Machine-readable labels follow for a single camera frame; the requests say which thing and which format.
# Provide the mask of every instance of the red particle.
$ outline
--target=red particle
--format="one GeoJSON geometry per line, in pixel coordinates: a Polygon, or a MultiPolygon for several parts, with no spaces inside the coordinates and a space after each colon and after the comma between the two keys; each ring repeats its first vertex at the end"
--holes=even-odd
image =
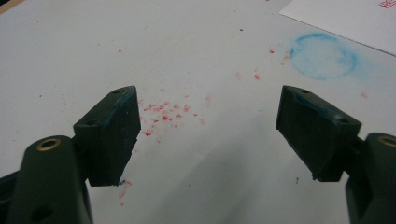
{"type": "Polygon", "coordinates": [[[283,60],[280,62],[280,64],[285,65],[285,62],[290,60],[290,54],[286,52],[285,57],[283,57],[283,60]]]}
{"type": "Polygon", "coordinates": [[[191,107],[189,105],[185,105],[184,108],[183,108],[183,111],[184,112],[189,112],[190,109],[191,109],[191,107]]]}
{"type": "Polygon", "coordinates": [[[165,107],[164,105],[160,105],[160,106],[158,106],[158,107],[153,108],[153,110],[154,110],[155,112],[160,112],[164,107],[165,107]]]}
{"type": "Polygon", "coordinates": [[[119,193],[120,200],[125,196],[126,190],[132,186],[132,183],[130,181],[126,180],[122,185],[123,185],[123,188],[122,188],[122,190],[120,190],[120,193],[119,193]]]}
{"type": "Polygon", "coordinates": [[[239,80],[241,80],[241,78],[242,78],[241,74],[240,74],[240,73],[238,73],[238,72],[237,72],[237,73],[235,73],[235,77],[236,77],[236,78],[238,78],[239,80]]]}
{"type": "Polygon", "coordinates": [[[155,106],[156,106],[156,105],[149,105],[149,106],[146,106],[146,107],[144,108],[144,111],[151,110],[151,109],[153,109],[155,106]]]}
{"type": "Polygon", "coordinates": [[[167,121],[167,120],[170,120],[169,117],[166,115],[163,115],[163,121],[167,121]]]}
{"type": "Polygon", "coordinates": [[[200,118],[199,121],[201,122],[202,125],[206,124],[206,119],[200,118]]]}
{"type": "Polygon", "coordinates": [[[363,91],[363,92],[361,93],[361,97],[363,97],[363,98],[366,99],[366,100],[369,99],[369,96],[367,95],[367,92],[365,92],[365,91],[363,91]]]}
{"type": "Polygon", "coordinates": [[[143,132],[143,134],[145,134],[147,137],[152,135],[152,133],[153,133],[153,131],[151,129],[147,129],[146,131],[143,132]]]}
{"type": "Polygon", "coordinates": [[[205,98],[205,106],[209,108],[212,105],[212,95],[208,94],[205,98]]]}

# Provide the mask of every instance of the white paper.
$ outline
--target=white paper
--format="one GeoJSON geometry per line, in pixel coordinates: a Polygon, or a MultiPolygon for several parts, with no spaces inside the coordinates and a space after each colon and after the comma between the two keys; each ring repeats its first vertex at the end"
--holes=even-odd
{"type": "Polygon", "coordinates": [[[396,56],[396,0],[293,0],[280,14],[396,56]]]}

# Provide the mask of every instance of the blue circle mark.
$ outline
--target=blue circle mark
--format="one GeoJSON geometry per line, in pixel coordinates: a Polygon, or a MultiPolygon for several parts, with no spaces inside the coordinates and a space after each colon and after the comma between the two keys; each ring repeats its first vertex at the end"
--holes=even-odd
{"type": "Polygon", "coordinates": [[[337,38],[327,34],[304,35],[290,51],[291,64],[302,75],[316,80],[345,77],[357,66],[358,57],[337,38]]]}

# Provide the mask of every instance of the white table surface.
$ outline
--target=white table surface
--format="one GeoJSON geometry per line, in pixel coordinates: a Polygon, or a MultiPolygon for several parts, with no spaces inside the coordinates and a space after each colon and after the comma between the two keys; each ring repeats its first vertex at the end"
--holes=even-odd
{"type": "Polygon", "coordinates": [[[148,105],[169,102],[173,120],[139,134],[122,178],[132,186],[90,188],[95,223],[348,223],[347,175],[313,181],[275,128],[281,87],[358,119],[361,138],[396,134],[396,58],[278,15],[289,2],[26,0],[1,14],[0,175],[34,141],[73,136],[106,94],[135,85],[143,131],[161,118],[148,105]],[[312,34],[336,39],[353,69],[315,78],[343,64],[315,38],[314,59],[290,60],[312,34]]]}

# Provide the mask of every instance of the screw hole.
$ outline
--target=screw hole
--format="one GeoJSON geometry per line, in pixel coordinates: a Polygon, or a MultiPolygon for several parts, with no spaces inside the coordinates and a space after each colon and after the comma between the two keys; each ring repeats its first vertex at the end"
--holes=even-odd
{"type": "Polygon", "coordinates": [[[97,119],[91,119],[91,120],[88,120],[87,121],[87,124],[88,125],[95,125],[95,124],[97,124],[98,123],[98,120],[97,119]]]}
{"type": "Polygon", "coordinates": [[[378,137],[378,141],[380,141],[382,144],[385,144],[389,147],[396,147],[396,138],[394,138],[394,137],[380,136],[380,137],[378,137]]]}
{"type": "Polygon", "coordinates": [[[32,215],[30,216],[30,219],[33,222],[41,222],[44,219],[52,216],[52,214],[53,214],[53,209],[50,207],[49,204],[45,204],[37,208],[35,211],[33,211],[32,215]]]}
{"type": "Polygon", "coordinates": [[[51,138],[42,141],[40,144],[37,145],[36,149],[38,151],[48,151],[51,149],[56,148],[61,144],[61,139],[59,138],[51,138]]]}

